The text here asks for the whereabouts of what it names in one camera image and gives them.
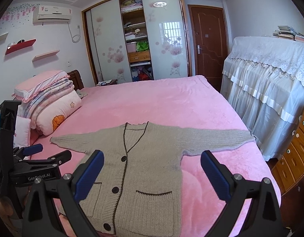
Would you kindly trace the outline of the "beige knit cardigan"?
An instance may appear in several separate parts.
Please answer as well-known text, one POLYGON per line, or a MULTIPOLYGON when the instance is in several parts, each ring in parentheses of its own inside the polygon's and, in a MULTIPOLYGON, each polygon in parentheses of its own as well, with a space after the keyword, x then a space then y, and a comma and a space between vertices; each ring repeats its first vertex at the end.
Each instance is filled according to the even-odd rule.
POLYGON ((123 124, 93 133, 52 137, 58 147, 95 150, 104 166, 80 205, 95 230, 115 236, 179 236, 181 159, 203 151, 234 150, 254 138, 243 130, 200 130, 123 124))

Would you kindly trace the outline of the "white pink small pillow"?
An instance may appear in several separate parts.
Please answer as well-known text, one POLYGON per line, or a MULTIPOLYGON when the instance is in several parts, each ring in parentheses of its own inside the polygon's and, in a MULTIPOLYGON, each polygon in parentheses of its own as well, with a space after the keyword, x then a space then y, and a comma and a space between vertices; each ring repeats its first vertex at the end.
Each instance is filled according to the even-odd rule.
POLYGON ((30 132, 31 132, 31 120, 29 118, 16 117, 15 133, 13 140, 13 147, 29 147, 30 144, 30 132))

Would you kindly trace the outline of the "folded pink quilt stack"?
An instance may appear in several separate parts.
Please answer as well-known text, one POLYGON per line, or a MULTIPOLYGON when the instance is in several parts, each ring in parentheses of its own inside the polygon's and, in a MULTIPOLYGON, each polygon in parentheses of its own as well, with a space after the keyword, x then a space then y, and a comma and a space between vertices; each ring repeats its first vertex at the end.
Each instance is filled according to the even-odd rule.
POLYGON ((18 115, 29 122, 30 129, 51 135, 82 105, 73 81, 65 71, 45 71, 14 88, 20 101, 18 115))

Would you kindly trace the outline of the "wooden drawer chest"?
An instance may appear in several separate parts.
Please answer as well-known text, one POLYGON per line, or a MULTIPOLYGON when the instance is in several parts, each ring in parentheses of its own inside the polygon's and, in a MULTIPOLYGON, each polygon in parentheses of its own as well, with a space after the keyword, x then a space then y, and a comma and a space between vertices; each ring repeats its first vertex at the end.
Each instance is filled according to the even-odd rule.
POLYGON ((304 177, 304 111, 292 136, 283 156, 271 170, 282 195, 304 177))

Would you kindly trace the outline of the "dark wooden headboard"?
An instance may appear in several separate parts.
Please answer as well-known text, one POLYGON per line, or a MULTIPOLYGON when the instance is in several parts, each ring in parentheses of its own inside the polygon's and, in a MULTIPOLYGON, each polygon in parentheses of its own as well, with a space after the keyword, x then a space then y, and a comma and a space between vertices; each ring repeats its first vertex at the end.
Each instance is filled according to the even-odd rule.
POLYGON ((72 80, 75 90, 82 90, 84 88, 84 84, 78 70, 70 71, 67 74, 69 75, 69 79, 72 80))

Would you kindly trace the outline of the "dark wooden nightstand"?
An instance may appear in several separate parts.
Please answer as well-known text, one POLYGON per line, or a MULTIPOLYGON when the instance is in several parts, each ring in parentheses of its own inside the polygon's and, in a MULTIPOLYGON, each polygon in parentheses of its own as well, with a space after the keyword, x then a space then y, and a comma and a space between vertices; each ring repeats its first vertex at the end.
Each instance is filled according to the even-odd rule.
POLYGON ((106 80, 106 81, 100 81, 97 83, 96 86, 110 86, 110 85, 116 85, 118 83, 117 79, 112 80, 106 80))

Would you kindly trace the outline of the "pink bed cover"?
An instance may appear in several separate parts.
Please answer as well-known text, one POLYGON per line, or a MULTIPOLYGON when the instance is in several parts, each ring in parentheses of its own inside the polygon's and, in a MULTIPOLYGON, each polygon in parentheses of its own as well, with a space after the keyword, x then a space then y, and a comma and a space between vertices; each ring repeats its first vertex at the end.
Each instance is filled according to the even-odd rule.
MULTIPOLYGON (((106 87, 84 88, 88 95, 82 106, 68 117, 49 136, 31 137, 34 144, 41 143, 43 152, 33 159, 43 159, 61 152, 50 143, 53 136, 81 134, 111 128, 128 122, 179 126, 216 130, 247 130, 238 114, 226 99, 203 76, 140 81, 106 87)), ((247 180, 269 178, 281 203, 279 186, 263 159, 255 142, 249 142, 234 151, 214 153, 216 159, 232 173, 247 180)), ((211 228, 224 202, 216 196, 200 165, 200 157, 184 156, 183 208, 180 236, 205 236, 211 228)))

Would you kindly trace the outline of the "white lace covered furniture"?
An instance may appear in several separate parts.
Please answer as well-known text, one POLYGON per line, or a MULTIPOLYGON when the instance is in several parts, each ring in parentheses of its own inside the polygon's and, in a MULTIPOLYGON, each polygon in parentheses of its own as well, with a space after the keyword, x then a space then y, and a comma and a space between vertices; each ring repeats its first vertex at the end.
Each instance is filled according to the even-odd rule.
POLYGON ((304 43, 238 36, 224 61, 221 94, 265 159, 281 158, 304 107, 304 43))

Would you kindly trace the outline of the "white air conditioner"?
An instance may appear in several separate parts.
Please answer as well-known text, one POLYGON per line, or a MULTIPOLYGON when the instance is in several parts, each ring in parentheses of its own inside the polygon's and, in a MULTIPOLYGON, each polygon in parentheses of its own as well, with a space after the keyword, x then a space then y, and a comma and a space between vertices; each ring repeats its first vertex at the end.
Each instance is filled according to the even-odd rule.
POLYGON ((68 23, 72 19, 72 14, 70 8, 39 5, 33 11, 32 23, 68 23))

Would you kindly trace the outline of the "sliding door wardrobe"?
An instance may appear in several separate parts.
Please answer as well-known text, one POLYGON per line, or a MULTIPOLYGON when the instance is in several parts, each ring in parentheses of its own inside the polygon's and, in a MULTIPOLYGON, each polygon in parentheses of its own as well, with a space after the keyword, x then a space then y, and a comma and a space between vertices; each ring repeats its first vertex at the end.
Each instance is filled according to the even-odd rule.
POLYGON ((82 20, 96 84, 191 76, 184 0, 105 0, 82 20))

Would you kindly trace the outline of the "brown wooden door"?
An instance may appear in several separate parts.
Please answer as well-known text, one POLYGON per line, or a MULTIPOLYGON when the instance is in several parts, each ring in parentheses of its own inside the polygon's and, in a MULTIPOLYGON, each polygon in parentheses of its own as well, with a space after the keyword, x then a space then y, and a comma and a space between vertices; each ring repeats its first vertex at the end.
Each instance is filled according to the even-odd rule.
POLYGON ((227 34, 222 8, 188 5, 193 32, 195 72, 204 76, 220 91, 224 60, 227 57, 227 34))

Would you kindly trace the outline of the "stack of books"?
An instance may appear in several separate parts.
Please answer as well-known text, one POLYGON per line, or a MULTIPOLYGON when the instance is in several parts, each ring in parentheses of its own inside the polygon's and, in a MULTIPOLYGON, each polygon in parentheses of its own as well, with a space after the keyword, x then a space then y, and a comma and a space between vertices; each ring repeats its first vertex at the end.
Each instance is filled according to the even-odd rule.
POLYGON ((304 43, 304 35, 298 33, 290 26, 278 26, 278 29, 273 32, 272 36, 304 43))

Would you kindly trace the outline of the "pink wall shelf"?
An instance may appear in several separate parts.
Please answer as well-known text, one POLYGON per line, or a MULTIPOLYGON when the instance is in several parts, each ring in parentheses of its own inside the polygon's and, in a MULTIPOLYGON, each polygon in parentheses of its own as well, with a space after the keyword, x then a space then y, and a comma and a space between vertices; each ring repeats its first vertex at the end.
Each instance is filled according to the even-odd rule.
POLYGON ((50 51, 48 53, 44 53, 44 54, 40 54, 40 55, 37 55, 35 56, 33 59, 32 59, 32 62, 36 62, 38 60, 41 60, 41 59, 45 59, 45 58, 48 58, 48 57, 52 57, 52 56, 55 56, 57 55, 57 53, 59 53, 60 50, 54 50, 54 51, 50 51))

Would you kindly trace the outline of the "red wall shelf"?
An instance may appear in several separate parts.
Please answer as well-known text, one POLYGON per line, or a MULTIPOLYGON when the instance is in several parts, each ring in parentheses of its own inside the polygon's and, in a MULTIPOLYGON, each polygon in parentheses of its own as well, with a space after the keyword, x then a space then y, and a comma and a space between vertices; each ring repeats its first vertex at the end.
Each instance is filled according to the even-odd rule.
POLYGON ((31 47, 34 45, 34 43, 36 42, 36 39, 32 39, 32 40, 27 40, 21 43, 17 43, 15 45, 11 45, 10 47, 8 47, 6 49, 5 55, 11 54, 15 51, 27 48, 27 47, 31 47))

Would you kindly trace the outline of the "white wall shelf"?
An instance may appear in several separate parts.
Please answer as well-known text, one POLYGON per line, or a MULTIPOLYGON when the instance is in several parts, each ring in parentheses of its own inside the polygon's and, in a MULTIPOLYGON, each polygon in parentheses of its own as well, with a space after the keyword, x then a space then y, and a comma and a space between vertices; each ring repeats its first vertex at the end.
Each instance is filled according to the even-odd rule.
POLYGON ((6 32, 6 33, 0 35, 0 45, 6 41, 6 38, 8 37, 8 34, 9 33, 6 32))

